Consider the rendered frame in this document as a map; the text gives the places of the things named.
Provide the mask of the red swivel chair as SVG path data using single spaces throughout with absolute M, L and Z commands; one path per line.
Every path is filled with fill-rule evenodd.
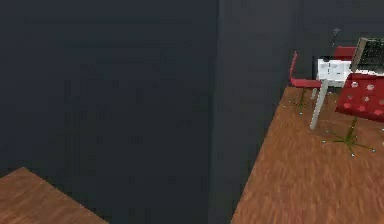
M 334 51 L 334 59 L 342 61 L 351 61 L 355 54 L 355 47 L 338 46 Z
M 375 148 L 358 143 L 354 130 L 359 118 L 384 123 L 384 76 L 349 74 L 339 95 L 335 111 L 350 115 L 353 120 L 344 137 L 329 131 L 336 140 L 323 140 L 322 143 L 344 143 L 352 157 L 355 156 L 354 146 L 369 149 L 375 153 Z
M 305 79 L 305 78 L 295 78 L 294 72 L 298 60 L 298 52 L 293 51 L 292 60 L 289 67 L 289 84 L 291 87 L 299 88 L 301 94 L 299 95 L 298 101 L 290 100 L 289 103 L 298 108 L 298 114 L 303 114 L 303 109 L 306 108 L 310 103 L 312 103 L 317 95 L 317 92 L 320 90 L 321 82 L 317 79 Z M 306 92 L 311 91 L 311 97 L 309 102 L 305 102 Z

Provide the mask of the white table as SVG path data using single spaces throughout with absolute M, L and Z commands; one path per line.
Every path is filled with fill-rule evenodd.
M 327 95 L 329 87 L 342 88 L 348 75 L 352 72 L 350 61 L 330 60 L 325 62 L 323 59 L 317 60 L 316 78 L 321 82 L 321 87 L 317 96 L 315 109 L 313 111 L 310 129 L 314 130 L 317 120 Z

